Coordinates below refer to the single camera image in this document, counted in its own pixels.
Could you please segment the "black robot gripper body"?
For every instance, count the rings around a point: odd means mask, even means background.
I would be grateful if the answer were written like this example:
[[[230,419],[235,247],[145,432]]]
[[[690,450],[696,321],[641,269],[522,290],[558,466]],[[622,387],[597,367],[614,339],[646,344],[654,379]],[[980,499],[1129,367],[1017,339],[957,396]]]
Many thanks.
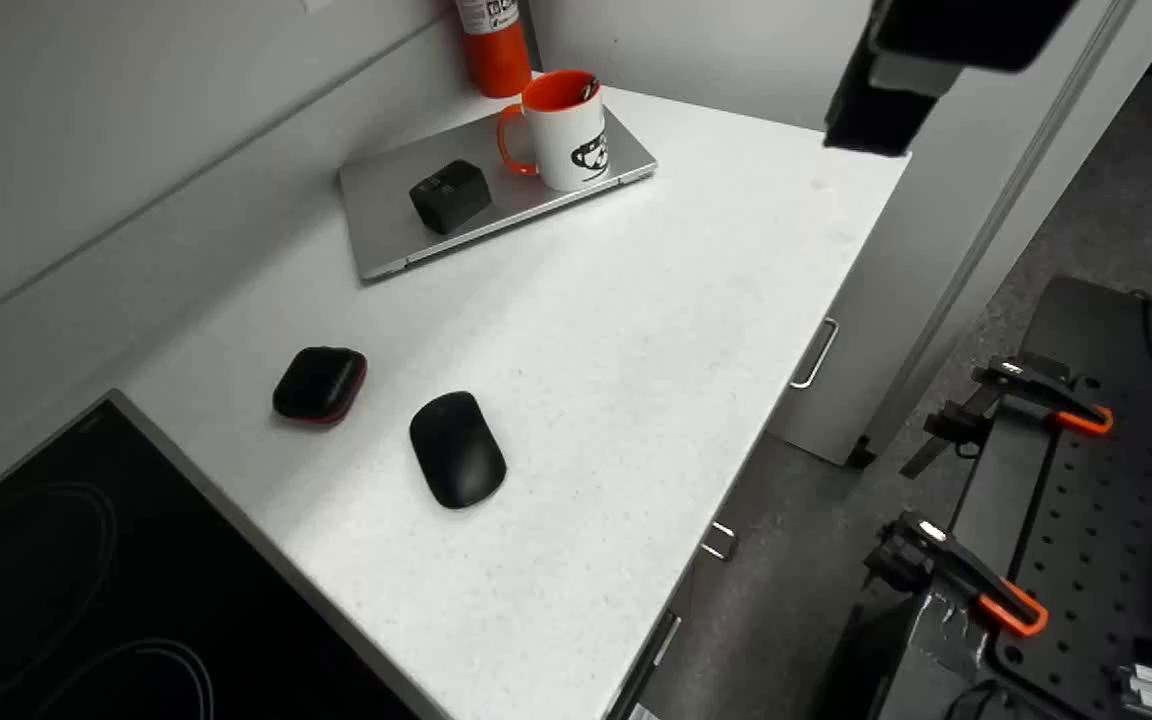
[[[823,142],[904,154],[962,68],[1022,72],[1075,0],[872,0]]]

